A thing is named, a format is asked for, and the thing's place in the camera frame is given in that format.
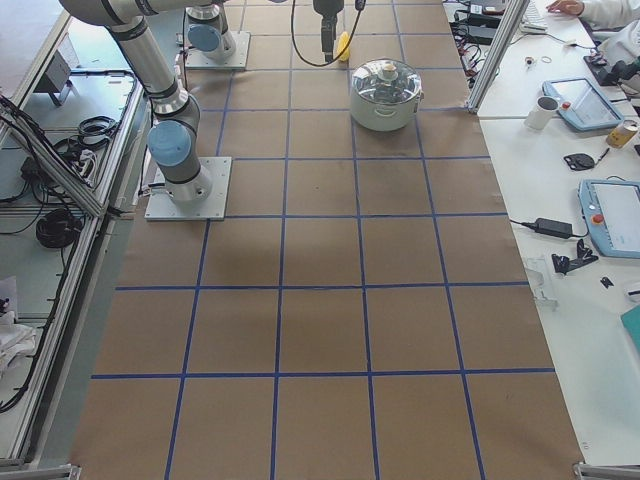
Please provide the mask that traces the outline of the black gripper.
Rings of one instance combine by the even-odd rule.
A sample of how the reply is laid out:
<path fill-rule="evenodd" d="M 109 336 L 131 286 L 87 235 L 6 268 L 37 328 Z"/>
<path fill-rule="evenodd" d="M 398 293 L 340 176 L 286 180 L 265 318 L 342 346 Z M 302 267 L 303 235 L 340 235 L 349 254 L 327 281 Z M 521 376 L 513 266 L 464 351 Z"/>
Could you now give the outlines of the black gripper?
<path fill-rule="evenodd" d="M 344 9 L 343 0 L 314 0 L 314 11 L 321 16 L 321 49 L 326 61 L 334 60 L 334 43 L 338 14 Z"/>

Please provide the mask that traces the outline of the person hand at keyboard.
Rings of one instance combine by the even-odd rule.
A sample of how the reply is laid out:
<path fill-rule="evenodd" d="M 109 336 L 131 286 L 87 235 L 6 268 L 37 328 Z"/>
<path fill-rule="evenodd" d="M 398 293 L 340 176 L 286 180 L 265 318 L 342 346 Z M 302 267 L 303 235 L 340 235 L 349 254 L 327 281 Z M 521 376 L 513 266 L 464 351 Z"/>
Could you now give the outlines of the person hand at keyboard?
<path fill-rule="evenodd" d="M 549 13 L 561 13 L 579 16 L 584 11 L 584 2 L 581 0 L 554 0 L 546 6 Z"/>

